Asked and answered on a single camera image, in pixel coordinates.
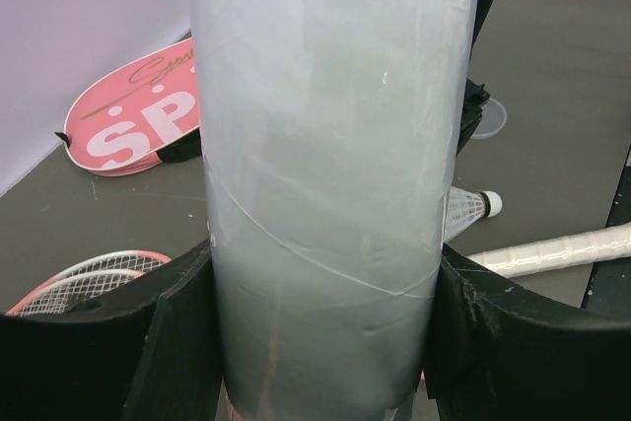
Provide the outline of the white shuttlecock tube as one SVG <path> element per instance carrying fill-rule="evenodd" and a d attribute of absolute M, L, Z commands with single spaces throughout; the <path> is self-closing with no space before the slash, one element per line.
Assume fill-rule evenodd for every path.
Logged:
<path fill-rule="evenodd" d="M 193 0 L 241 420 L 392 420 L 421 375 L 477 0 Z"/>

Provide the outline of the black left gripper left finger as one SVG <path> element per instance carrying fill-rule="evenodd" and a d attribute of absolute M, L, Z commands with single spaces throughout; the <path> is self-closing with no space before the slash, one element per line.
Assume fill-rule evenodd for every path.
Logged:
<path fill-rule="evenodd" d="M 212 420 L 221 380 L 208 242 L 68 313 L 1 318 L 4 420 Z"/>

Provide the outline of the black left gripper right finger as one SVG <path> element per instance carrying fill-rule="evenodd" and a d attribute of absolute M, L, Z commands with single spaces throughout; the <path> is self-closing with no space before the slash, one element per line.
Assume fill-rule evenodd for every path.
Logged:
<path fill-rule="evenodd" d="M 424 375 L 443 420 L 627 420 L 630 323 L 553 301 L 445 246 Z"/>

